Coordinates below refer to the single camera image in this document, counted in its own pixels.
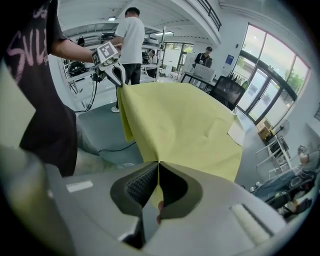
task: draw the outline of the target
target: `ceiling light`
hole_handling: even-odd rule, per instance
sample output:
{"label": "ceiling light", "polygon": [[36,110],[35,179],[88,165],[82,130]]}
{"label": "ceiling light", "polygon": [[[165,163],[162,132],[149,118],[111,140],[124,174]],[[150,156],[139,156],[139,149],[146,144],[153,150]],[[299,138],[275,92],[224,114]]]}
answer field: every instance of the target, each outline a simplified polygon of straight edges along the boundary
{"label": "ceiling light", "polygon": [[[165,32],[164,33],[165,35],[173,35],[174,33],[173,32],[170,32],[170,31],[168,31],[168,32]],[[161,33],[156,33],[156,34],[154,34],[155,36],[162,36],[163,35],[163,33],[161,32]]]}

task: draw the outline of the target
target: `blue sign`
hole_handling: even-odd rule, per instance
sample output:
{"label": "blue sign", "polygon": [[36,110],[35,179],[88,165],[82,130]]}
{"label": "blue sign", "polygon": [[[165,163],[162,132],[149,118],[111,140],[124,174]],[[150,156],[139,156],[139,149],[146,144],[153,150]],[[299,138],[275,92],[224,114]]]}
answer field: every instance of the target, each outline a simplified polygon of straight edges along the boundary
{"label": "blue sign", "polygon": [[231,56],[230,54],[228,54],[228,57],[226,58],[225,63],[231,65],[232,62],[234,61],[234,58],[235,58],[235,57],[233,57],[233,56]]}

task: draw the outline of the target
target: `yellow fabric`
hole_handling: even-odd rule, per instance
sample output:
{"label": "yellow fabric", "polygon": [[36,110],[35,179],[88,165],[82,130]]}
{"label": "yellow fabric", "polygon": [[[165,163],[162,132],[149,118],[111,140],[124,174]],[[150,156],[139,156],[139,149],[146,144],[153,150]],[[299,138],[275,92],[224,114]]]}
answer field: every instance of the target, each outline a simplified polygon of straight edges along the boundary
{"label": "yellow fabric", "polygon": [[117,90],[125,138],[144,162],[166,161],[234,181],[242,147],[229,135],[232,112],[189,83],[143,83]]}

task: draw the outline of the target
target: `man in white t-shirt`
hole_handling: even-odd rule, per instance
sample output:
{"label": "man in white t-shirt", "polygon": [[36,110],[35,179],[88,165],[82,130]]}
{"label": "man in white t-shirt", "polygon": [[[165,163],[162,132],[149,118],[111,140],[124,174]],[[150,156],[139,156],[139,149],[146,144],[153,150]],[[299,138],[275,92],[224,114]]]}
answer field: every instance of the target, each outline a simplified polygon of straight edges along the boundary
{"label": "man in white t-shirt", "polygon": [[[151,50],[149,52],[150,56],[150,64],[157,65],[158,63],[158,57],[156,55],[155,50]],[[149,77],[156,78],[157,75],[157,68],[156,67],[147,67],[146,72],[148,73]]]}
{"label": "man in white t-shirt", "polygon": [[[130,7],[125,11],[125,19],[122,20],[115,31],[116,38],[110,42],[121,46],[120,63],[125,69],[125,83],[131,81],[132,85],[140,83],[142,64],[142,44],[145,39],[145,26],[139,19],[140,11],[135,7]],[[118,100],[112,107],[112,112],[118,113]]]}

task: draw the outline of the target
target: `black mesh chair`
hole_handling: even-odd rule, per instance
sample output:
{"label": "black mesh chair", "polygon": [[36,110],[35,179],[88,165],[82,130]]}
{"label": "black mesh chair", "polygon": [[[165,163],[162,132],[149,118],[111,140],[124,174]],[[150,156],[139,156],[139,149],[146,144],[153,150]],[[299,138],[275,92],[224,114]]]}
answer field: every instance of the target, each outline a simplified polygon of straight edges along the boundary
{"label": "black mesh chair", "polygon": [[221,75],[208,94],[228,109],[234,110],[245,92],[246,90],[241,85]]}

